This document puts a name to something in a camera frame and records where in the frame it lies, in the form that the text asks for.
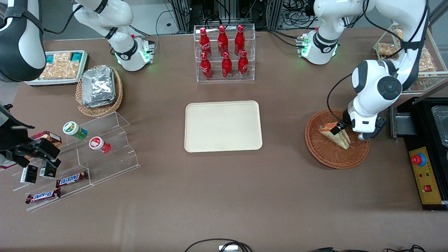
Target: red coca-cola bottle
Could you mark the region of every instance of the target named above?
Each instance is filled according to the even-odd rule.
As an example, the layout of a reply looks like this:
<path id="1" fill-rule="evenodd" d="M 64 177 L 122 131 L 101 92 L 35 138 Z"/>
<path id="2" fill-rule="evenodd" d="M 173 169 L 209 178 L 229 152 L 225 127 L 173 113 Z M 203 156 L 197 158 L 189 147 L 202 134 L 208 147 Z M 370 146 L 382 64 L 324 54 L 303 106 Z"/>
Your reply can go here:
<path id="1" fill-rule="evenodd" d="M 237 35 L 235 36 L 235 55 L 240 56 L 241 50 L 244 50 L 244 43 L 246 42 L 244 26 L 238 25 L 237 31 Z"/>
<path id="2" fill-rule="evenodd" d="M 241 57 L 238 60 L 238 77 L 240 79 L 245 79 L 247 77 L 247 65 L 249 61 L 247 60 L 247 51 L 241 50 Z"/>
<path id="3" fill-rule="evenodd" d="M 224 59 L 222 63 L 223 67 L 223 77 L 228 80 L 232 78 L 232 62 L 230 61 L 229 52 L 224 52 Z"/>
<path id="4" fill-rule="evenodd" d="M 228 38 L 225 33 L 225 26 L 220 26 L 220 34 L 218 35 L 218 49 L 221 57 L 224 57 L 224 52 L 228 51 Z"/>
<path id="5" fill-rule="evenodd" d="M 213 77 L 213 74 L 211 72 L 211 64 L 210 61 L 207 59 L 207 54 L 205 52 L 201 53 L 201 71 L 202 74 L 205 76 L 207 81 L 211 80 Z"/>
<path id="6" fill-rule="evenodd" d="M 201 50 L 202 52 L 205 52 L 207 58 L 211 58 L 210 39 L 207 36 L 207 31 L 205 30 L 205 27 L 202 27 L 200 31 L 201 31 L 201 38 L 199 39 L 199 44 L 201 44 Z"/>

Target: clear acrylic bottle rack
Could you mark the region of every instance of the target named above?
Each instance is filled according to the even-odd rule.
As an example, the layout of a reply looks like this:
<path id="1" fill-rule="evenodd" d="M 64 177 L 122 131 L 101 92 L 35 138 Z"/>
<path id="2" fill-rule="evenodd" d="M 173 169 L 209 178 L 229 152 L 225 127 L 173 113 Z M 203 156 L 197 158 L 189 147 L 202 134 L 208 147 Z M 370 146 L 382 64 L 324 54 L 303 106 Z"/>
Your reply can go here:
<path id="1" fill-rule="evenodd" d="M 238 78 L 238 60 L 239 56 L 236 56 L 235 51 L 235 36 L 237 34 L 236 25 L 226 25 L 226 34 L 228 38 L 228 52 L 230 54 L 230 60 L 232 61 L 232 78 L 224 79 L 222 75 L 222 60 L 218 50 L 218 35 L 220 25 L 206 25 L 206 26 L 194 26 L 194 57 L 196 61 L 196 78 L 198 82 L 216 82 L 216 81 L 253 81 L 255 80 L 255 24 L 242 24 L 244 26 L 244 37 L 246 39 L 244 49 L 247 51 L 247 59 L 249 60 L 248 73 L 245 79 Z M 208 59 L 211 64 L 211 70 L 213 77 L 211 80 L 207 80 L 201 71 L 201 44 L 199 40 L 201 34 L 199 29 L 205 27 L 207 30 L 207 36 L 210 39 L 211 45 L 211 59 Z"/>
<path id="2" fill-rule="evenodd" d="M 123 129 L 127 125 L 129 123 L 117 112 L 80 124 L 81 128 L 87 130 L 87 137 L 78 140 L 67 135 L 67 145 L 60 148 L 61 152 L 58 155 L 61 165 L 57 168 L 56 178 L 43 178 L 38 175 L 36 184 L 27 185 L 20 183 L 22 169 L 15 173 L 13 180 L 17 183 L 15 183 L 16 186 L 13 191 L 17 191 L 20 197 L 23 197 L 23 204 L 28 207 L 26 210 L 36 211 L 140 167 L 135 150 L 129 146 L 126 132 Z M 112 147 L 111 151 L 102 154 L 99 150 L 91 149 L 88 142 L 94 136 L 99 136 L 106 143 L 109 143 Z M 42 160 L 40 159 L 32 159 L 30 165 L 37 166 L 40 169 L 42 167 L 41 163 Z M 25 204 L 25 199 L 29 194 L 55 190 L 57 179 L 63 179 L 85 170 L 88 171 L 89 178 L 62 186 L 62 196 L 60 198 L 30 205 Z"/>

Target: round wicker basket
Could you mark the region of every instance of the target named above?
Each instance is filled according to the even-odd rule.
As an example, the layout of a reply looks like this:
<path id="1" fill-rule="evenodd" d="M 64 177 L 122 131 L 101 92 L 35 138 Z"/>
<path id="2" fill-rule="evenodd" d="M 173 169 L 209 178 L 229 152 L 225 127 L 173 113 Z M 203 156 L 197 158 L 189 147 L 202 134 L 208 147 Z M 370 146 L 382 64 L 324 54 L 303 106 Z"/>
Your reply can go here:
<path id="1" fill-rule="evenodd" d="M 334 109 L 333 113 L 342 117 L 342 110 Z M 311 154 L 322 164 L 335 169 L 348 169 L 361 164 L 367 157 L 370 149 L 369 140 L 358 139 L 358 133 L 346 128 L 350 137 L 350 147 L 344 150 L 339 145 L 328 139 L 318 131 L 318 128 L 327 123 L 335 122 L 336 119 L 330 111 L 323 110 L 312 116 L 305 128 L 305 141 Z"/>
<path id="2" fill-rule="evenodd" d="M 113 69 L 113 75 L 115 80 L 115 93 L 116 93 L 116 101 L 114 104 L 105 105 L 101 107 L 91 108 L 88 109 L 84 105 L 82 105 L 82 78 L 78 81 L 78 84 L 76 85 L 76 101 L 80 104 L 78 106 L 79 111 L 81 111 L 83 114 L 91 117 L 102 117 L 107 114 L 110 114 L 118 109 L 118 107 L 121 104 L 121 100 L 123 99 L 123 85 L 121 84 L 121 79 L 118 73 Z"/>

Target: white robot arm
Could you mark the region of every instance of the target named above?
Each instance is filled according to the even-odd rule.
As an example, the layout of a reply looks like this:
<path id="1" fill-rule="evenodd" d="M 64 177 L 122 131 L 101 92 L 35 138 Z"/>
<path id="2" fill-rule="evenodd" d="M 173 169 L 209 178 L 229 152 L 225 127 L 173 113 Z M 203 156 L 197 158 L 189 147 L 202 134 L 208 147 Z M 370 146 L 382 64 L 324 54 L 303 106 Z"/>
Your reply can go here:
<path id="1" fill-rule="evenodd" d="M 8 3 L 4 24 L 0 26 L 0 81 L 35 80 L 45 68 L 40 0 L 0 0 Z M 103 37 L 118 62 L 128 71 L 140 70 L 152 62 L 154 43 L 134 38 L 125 26 L 133 12 L 122 0 L 77 0 L 75 17 Z"/>
<path id="2" fill-rule="evenodd" d="M 75 18 L 108 40 L 118 62 L 128 71 L 137 71 L 152 62 L 154 43 L 135 38 L 126 29 L 134 18 L 129 4 L 122 0 L 76 0 L 83 8 Z M 75 11 L 79 4 L 73 6 Z"/>
<path id="3" fill-rule="evenodd" d="M 302 51 L 306 52 L 305 58 L 318 65 L 327 63 L 344 30 L 341 17 L 360 15 L 363 9 L 367 12 L 374 6 L 402 26 L 404 51 L 397 60 L 365 60 L 355 68 L 352 85 L 357 96 L 332 130 L 334 134 L 350 126 L 361 133 L 360 139 L 375 137 L 385 123 L 385 118 L 378 118 L 378 113 L 391 106 L 418 77 L 429 16 L 426 0 L 317 0 L 314 11 L 322 15 L 322 26 L 304 35 L 309 38 L 308 47 Z"/>

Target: table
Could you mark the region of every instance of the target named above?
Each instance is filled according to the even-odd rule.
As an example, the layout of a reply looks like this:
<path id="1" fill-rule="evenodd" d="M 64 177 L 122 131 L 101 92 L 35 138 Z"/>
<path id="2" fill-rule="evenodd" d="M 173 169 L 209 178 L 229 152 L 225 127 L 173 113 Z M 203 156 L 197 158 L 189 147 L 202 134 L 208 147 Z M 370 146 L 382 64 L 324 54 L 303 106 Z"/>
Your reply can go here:
<path id="1" fill-rule="evenodd" d="M 329 89 L 363 59 L 381 35 L 348 29 L 336 56 L 316 66 L 266 32 L 257 35 L 254 82 L 198 84 L 190 35 L 160 37 L 155 63 L 130 73 L 108 54 L 104 39 L 46 41 L 48 51 L 85 50 L 89 66 L 117 69 L 124 85 L 118 112 L 140 168 L 47 206 L 18 211 L 25 199 L 0 187 L 2 251 L 184 251 L 207 238 L 232 238 L 257 252 L 409 248 L 446 251 L 448 213 L 423 212 L 404 142 L 389 128 L 371 141 L 358 167 L 334 170 L 310 154 L 307 120 L 326 109 Z M 83 123 L 75 86 L 21 84 L 13 114 L 62 134 L 67 121 Z M 331 105 L 345 108 L 355 93 L 349 81 Z M 263 147 L 257 151 L 187 153 L 185 107 L 194 102 L 255 100 Z M 11 183 L 20 168 L 0 172 Z M 217 251 L 220 243 L 192 251 Z"/>

